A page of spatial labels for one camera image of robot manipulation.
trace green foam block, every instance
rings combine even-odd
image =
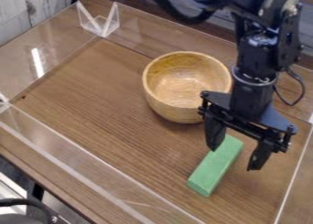
[[[207,154],[200,165],[195,168],[187,180],[187,186],[201,196],[209,196],[242,148],[242,142],[226,135],[219,148]]]

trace wooden table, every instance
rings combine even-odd
[[[98,13],[108,10],[109,2],[85,0],[85,6],[92,13]],[[306,121],[313,108],[311,72],[295,67],[307,86],[306,97],[296,107],[286,107],[275,100],[279,111],[299,127],[290,151],[272,155],[262,171],[247,172],[255,142],[228,131],[244,142],[244,150],[212,196],[203,198],[185,187],[185,179],[207,153],[203,125],[169,123],[152,112],[143,96],[140,75],[151,59],[173,50],[204,52],[231,67],[235,45],[169,22],[160,23],[156,18],[151,20],[127,8],[120,11],[124,24],[116,34],[108,39],[96,38],[85,45],[45,79],[13,99],[13,105],[204,223],[274,222],[310,133]],[[72,9],[62,11],[53,19],[57,23],[41,25],[33,33],[41,31],[44,39],[46,27],[57,28],[72,14]],[[17,47],[28,38],[32,39],[32,32],[1,49]],[[284,75],[279,88],[288,98],[295,96],[298,90]],[[0,135],[1,155],[52,194],[94,223],[124,223],[127,217],[120,214],[120,220],[115,219],[119,210],[100,198],[96,190],[2,129]]]

